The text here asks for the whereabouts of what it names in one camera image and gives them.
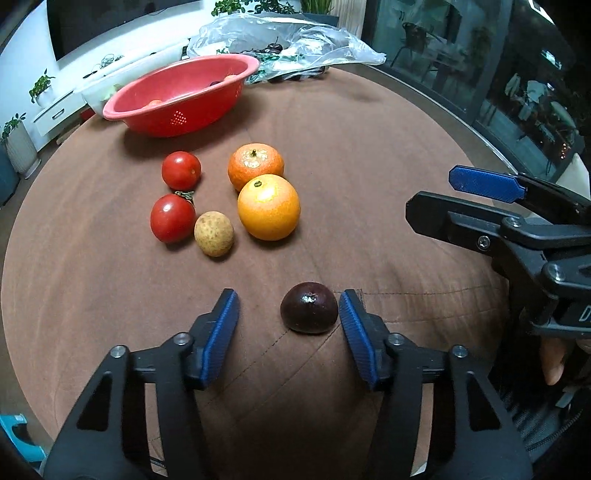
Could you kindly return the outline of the person's right hand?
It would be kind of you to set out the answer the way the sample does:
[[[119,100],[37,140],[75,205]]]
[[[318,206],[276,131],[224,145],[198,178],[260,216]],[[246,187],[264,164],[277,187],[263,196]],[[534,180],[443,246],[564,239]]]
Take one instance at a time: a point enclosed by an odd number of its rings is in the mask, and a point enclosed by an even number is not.
[[[541,338],[541,366],[548,385],[555,385],[560,380],[565,368],[565,357],[569,348],[575,344],[585,353],[590,353],[591,346],[589,339],[567,340],[554,337]]]

